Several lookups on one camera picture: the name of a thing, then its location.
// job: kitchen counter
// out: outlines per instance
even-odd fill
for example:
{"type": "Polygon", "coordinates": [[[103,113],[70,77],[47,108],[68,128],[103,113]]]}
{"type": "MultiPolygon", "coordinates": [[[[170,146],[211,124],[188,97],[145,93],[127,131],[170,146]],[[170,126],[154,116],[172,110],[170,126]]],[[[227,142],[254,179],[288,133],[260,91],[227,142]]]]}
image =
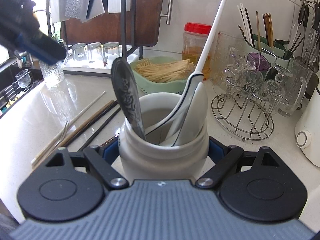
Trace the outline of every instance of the kitchen counter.
{"type": "MultiPolygon", "coordinates": [[[[303,110],[296,111],[290,118],[276,114],[273,117],[275,131],[270,138],[254,142],[242,141],[241,138],[228,133],[215,119],[211,111],[211,101],[216,94],[210,81],[204,84],[209,100],[209,135],[225,145],[238,145],[247,151],[257,151],[261,146],[271,147],[306,186],[308,201],[300,219],[312,230],[319,231],[320,168],[309,162],[295,144],[294,127],[303,110]]],[[[24,217],[18,206],[16,194],[19,185],[32,171],[30,161],[63,128],[67,120],[73,119],[103,91],[107,93],[75,123],[72,127],[74,130],[107,102],[116,99],[110,79],[66,75],[65,81],[55,90],[48,90],[44,83],[41,83],[0,119],[0,198],[18,222],[23,222],[24,217]]],[[[74,141],[68,147],[69,151],[77,151],[116,109],[117,107],[74,141]]],[[[123,121],[124,115],[119,112],[92,144],[101,145],[113,137],[119,132],[123,121]]],[[[203,173],[213,165],[208,159],[203,173]]],[[[113,166],[123,174],[119,158],[113,166]]]]}

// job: white ceramic jar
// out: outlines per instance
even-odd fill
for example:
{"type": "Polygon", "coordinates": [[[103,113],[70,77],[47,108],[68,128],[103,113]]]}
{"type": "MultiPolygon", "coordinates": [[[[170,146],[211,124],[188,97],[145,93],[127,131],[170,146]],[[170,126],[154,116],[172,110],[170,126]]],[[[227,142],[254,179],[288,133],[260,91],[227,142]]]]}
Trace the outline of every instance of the white ceramic jar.
{"type": "MultiPolygon", "coordinates": [[[[140,98],[144,126],[163,119],[177,104],[180,95],[154,93],[140,98]]],[[[165,138],[170,124],[147,136],[148,141],[159,143],[165,138]]],[[[127,120],[119,134],[119,153],[126,178],[134,179],[193,179],[199,175],[209,150],[209,136],[205,121],[199,135],[182,146],[164,147],[146,142],[132,130],[127,120]]]]}

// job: gray ribbed surface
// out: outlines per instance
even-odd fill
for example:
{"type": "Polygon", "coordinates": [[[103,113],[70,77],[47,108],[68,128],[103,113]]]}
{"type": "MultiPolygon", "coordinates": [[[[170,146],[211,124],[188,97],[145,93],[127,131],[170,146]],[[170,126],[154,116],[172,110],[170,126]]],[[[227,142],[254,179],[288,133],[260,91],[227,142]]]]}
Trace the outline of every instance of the gray ribbed surface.
{"type": "Polygon", "coordinates": [[[85,218],[57,225],[27,220],[10,235],[16,240],[307,240],[314,233],[298,220],[274,225],[242,220],[213,192],[171,180],[136,181],[111,192],[85,218]]]}

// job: wooden cutting board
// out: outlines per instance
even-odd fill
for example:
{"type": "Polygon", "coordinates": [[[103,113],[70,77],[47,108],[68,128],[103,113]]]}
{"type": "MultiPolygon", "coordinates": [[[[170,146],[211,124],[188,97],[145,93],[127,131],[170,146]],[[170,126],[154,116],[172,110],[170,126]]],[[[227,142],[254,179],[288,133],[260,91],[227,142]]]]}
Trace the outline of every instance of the wooden cutting board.
{"type": "MultiPolygon", "coordinates": [[[[136,32],[135,45],[154,46],[158,42],[160,14],[163,0],[136,0],[136,32]]],[[[127,19],[127,45],[131,44],[131,11],[126,14],[127,19]]],[[[106,13],[87,22],[81,23],[79,19],[66,21],[68,44],[79,42],[87,44],[110,41],[121,43],[120,13],[106,13]]]]}

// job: metal screw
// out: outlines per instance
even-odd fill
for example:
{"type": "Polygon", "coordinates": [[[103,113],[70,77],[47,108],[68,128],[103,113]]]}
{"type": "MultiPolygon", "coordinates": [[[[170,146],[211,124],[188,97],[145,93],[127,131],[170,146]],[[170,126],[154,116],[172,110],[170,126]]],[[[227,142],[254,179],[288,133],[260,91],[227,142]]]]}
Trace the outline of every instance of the metal screw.
{"type": "Polygon", "coordinates": [[[122,187],[127,181],[124,178],[114,178],[110,181],[111,185],[114,187],[122,187]]]}
{"type": "Polygon", "coordinates": [[[200,178],[198,179],[197,183],[202,187],[208,187],[213,184],[213,180],[210,178],[200,178]]]}

